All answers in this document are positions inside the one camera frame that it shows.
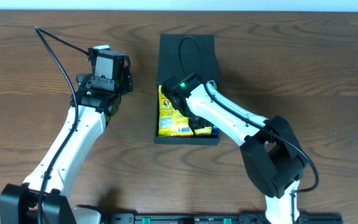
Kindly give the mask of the yellow cylindrical container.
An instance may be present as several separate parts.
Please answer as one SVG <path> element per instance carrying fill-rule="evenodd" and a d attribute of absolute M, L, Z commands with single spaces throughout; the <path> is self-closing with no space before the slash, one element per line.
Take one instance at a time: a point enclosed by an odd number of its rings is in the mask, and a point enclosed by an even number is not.
<path fill-rule="evenodd" d="M 210 136 L 212 133 L 213 127 L 212 126 L 206 126 L 204 128 L 199 128 L 194 130 L 194 134 L 196 136 Z"/>

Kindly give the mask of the small dark blue box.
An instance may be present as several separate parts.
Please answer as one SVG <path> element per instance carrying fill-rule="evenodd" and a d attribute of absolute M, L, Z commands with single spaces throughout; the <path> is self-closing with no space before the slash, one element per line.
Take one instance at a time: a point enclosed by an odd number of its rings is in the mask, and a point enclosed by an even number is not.
<path fill-rule="evenodd" d="M 219 137 L 219 128 L 215 125 L 212 126 L 211 128 L 211 136 L 213 138 L 218 138 Z"/>

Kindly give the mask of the yellow snack packet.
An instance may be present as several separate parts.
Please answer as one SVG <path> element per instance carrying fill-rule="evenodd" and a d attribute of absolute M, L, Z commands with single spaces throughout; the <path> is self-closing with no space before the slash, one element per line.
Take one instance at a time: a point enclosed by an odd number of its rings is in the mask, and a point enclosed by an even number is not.
<path fill-rule="evenodd" d="M 193 131 L 188 118 L 174 109 L 170 100 L 163 95 L 162 86 L 158 86 L 158 137 L 190 137 Z"/>

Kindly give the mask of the dark green box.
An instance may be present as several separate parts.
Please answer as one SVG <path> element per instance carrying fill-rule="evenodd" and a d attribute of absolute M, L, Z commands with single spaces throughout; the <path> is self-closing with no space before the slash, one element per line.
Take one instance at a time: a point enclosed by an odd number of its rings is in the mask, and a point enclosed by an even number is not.
<path fill-rule="evenodd" d="M 193 72 L 200 74 L 200 59 L 203 61 L 205 79 L 219 85 L 219 65 L 215 55 L 214 35 L 193 34 L 194 40 L 180 41 L 184 34 L 162 34 L 158 58 L 156 85 L 159 86 L 169 76 L 184 79 Z"/>

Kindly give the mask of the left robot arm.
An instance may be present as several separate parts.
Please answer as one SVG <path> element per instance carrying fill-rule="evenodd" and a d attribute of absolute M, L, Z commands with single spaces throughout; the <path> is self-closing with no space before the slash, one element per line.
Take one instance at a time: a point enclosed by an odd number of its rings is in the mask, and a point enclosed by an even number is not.
<path fill-rule="evenodd" d="M 90 74 L 78 75 L 65 123 L 40 164 L 21 185 L 0 196 L 1 223 L 109 223 L 100 209 L 69 199 L 92 145 L 117 113 L 122 95 L 133 91 L 128 55 L 100 45 L 88 50 Z"/>

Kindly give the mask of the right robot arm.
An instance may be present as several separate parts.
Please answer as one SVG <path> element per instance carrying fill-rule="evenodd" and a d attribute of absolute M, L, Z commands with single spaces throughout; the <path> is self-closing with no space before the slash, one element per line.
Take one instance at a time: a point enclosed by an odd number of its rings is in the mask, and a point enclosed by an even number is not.
<path fill-rule="evenodd" d="M 297 190 L 308 162 L 285 119 L 241 108 L 195 73 L 168 77 L 161 92 L 183 116 L 215 125 L 239 146 L 249 179 L 265 195 L 268 222 L 298 221 Z"/>

